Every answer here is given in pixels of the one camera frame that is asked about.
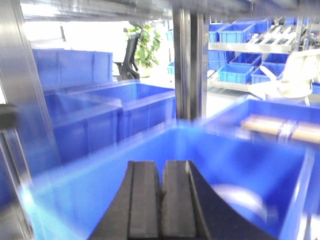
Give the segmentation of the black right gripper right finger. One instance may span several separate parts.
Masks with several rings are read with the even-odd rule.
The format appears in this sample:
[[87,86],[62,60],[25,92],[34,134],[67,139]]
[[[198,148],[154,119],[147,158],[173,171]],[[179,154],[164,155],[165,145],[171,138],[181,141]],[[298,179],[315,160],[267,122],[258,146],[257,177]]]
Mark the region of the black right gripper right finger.
[[209,185],[193,161],[169,160],[162,174],[165,240],[272,240]]

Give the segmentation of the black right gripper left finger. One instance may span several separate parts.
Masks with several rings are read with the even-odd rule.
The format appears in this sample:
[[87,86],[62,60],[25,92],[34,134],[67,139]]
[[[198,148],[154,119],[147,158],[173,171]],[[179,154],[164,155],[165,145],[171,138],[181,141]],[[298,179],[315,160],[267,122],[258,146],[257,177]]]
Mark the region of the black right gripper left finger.
[[110,206],[88,237],[90,240],[158,240],[160,183],[153,161],[129,161]]

